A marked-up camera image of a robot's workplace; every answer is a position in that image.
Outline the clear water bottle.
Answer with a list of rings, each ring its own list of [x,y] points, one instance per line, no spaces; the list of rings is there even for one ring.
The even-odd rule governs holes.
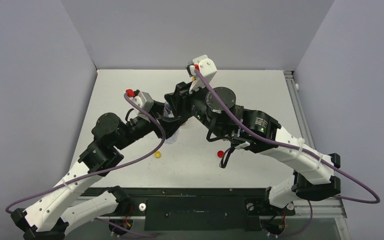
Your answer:
[[[167,118],[174,118],[175,117],[173,114],[172,108],[167,101],[164,102],[163,116],[167,117]],[[175,143],[178,139],[179,132],[180,131],[177,130],[171,137],[166,139],[165,143],[169,144],[169,145]]]

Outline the yellow bottle cap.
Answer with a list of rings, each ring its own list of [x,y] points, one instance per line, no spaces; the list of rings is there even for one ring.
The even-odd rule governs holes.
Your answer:
[[[157,158],[157,159],[159,159],[161,156],[162,156],[162,154],[161,154],[160,151],[156,151],[156,152],[154,153],[154,157]]]

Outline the red bottle cap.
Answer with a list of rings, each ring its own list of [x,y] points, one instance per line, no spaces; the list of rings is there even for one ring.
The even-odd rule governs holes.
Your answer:
[[[217,157],[218,157],[218,158],[222,158],[223,156],[224,156],[224,151],[219,150],[219,151],[217,152]]]

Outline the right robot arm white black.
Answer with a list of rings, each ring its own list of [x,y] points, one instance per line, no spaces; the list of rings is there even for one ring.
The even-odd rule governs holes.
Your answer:
[[[267,213],[274,214],[299,199],[322,201],[340,194],[341,181],[334,175],[334,168],[341,163],[338,154],[317,153],[267,113],[238,105],[231,89],[190,91],[190,84],[181,82],[164,99],[178,121],[194,117],[203,124],[208,130],[207,141],[229,141],[227,155],[243,149],[293,169],[285,181],[266,190],[262,207]]]

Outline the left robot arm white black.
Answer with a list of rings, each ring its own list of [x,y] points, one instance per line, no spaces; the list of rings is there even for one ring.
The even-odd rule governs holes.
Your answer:
[[[119,153],[135,141],[155,132],[158,138],[171,137],[181,126],[180,117],[164,117],[164,104],[156,103],[149,113],[155,120],[140,116],[124,122],[115,113],[101,115],[92,129],[93,141],[80,154],[57,189],[44,194],[33,205],[17,208],[11,219],[25,240],[62,240],[79,226],[102,215],[123,215],[130,197],[120,187],[104,189],[99,196],[72,205],[91,185],[105,177],[122,160]]]

